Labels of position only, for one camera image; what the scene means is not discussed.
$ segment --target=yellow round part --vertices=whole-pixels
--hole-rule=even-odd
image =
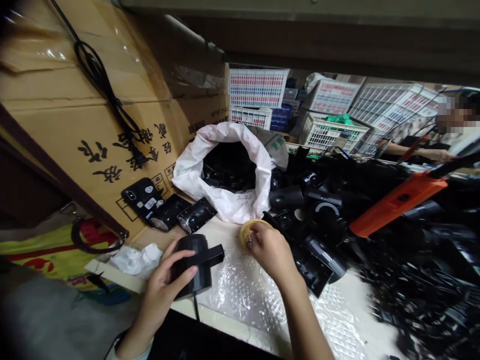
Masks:
[[[252,226],[254,223],[262,223],[262,224],[267,225],[269,228],[272,227],[272,225],[270,225],[268,222],[266,222],[264,220],[261,220],[261,219],[248,220],[246,223],[244,223],[241,226],[241,229],[240,229],[240,237],[239,237],[240,238],[240,243],[244,248],[247,247],[247,236],[252,232],[250,230],[250,226]]]

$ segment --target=worker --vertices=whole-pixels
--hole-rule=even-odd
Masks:
[[[474,121],[480,115],[480,96],[448,97],[445,100],[446,103],[439,104],[438,116],[412,118],[393,128],[377,144],[377,157],[397,162],[416,140],[427,135],[430,140],[413,153],[409,163],[436,165],[456,158],[449,149],[462,137],[462,128],[475,126]]]
[[[309,300],[306,283],[295,266],[289,244],[278,230],[265,224],[255,223],[251,229],[255,236],[249,251],[280,290],[294,358],[334,360]],[[184,257],[195,254],[191,250],[174,252],[177,242],[178,240],[174,241],[168,247],[159,266],[151,274],[136,320],[123,339],[114,342],[106,360],[165,358],[165,354],[161,352],[155,354],[151,352],[154,341],[162,342],[161,338],[154,338],[155,333],[162,326],[177,294],[192,280],[198,270],[196,266],[192,266],[171,282],[172,265]],[[209,346],[213,350],[215,347],[215,344]]]

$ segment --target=workbench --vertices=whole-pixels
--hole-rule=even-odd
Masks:
[[[197,234],[206,236],[210,248],[222,244],[225,251],[229,249],[242,251],[238,240],[240,227],[237,224],[224,222],[215,216],[197,231]],[[137,241],[134,242],[134,246],[141,248],[148,245],[148,243],[155,242],[160,249],[164,249],[168,245],[166,242],[171,241],[173,237],[170,235],[165,240],[165,235],[165,233],[155,228],[147,227],[140,233]],[[107,264],[106,261],[107,258],[105,256],[99,257],[88,263],[85,269],[95,274],[101,274],[103,278],[117,283],[134,293],[141,294],[143,292],[145,287],[144,280],[125,274],[112,265]],[[396,328],[379,323],[377,318],[372,315],[371,305],[373,305],[373,302],[369,296],[371,292],[370,286],[362,282],[355,270],[350,269],[333,286],[340,290],[346,309],[353,315],[353,326],[364,342],[364,359],[386,359],[386,355],[395,355],[402,360],[406,359],[395,345],[397,338]],[[284,338],[244,324],[204,305],[199,304],[198,306],[202,323],[283,359],[292,358],[290,343]],[[174,301],[171,309],[193,319],[196,317],[194,302],[191,298]]]

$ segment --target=green cloth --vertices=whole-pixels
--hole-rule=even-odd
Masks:
[[[327,118],[325,120],[328,121],[328,122],[331,122],[331,123],[354,126],[354,123],[352,122],[352,120],[350,120],[350,116],[348,114],[339,115],[339,116],[336,116],[336,115],[327,116]]]

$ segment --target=bubble wrap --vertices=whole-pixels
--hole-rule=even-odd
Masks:
[[[290,341],[280,291],[257,261],[226,249],[223,263],[212,269],[212,288],[198,302],[244,324]],[[340,290],[327,285],[320,298],[309,295],[313,310],[337,360],[366,360],[364,342],[346,309]]]

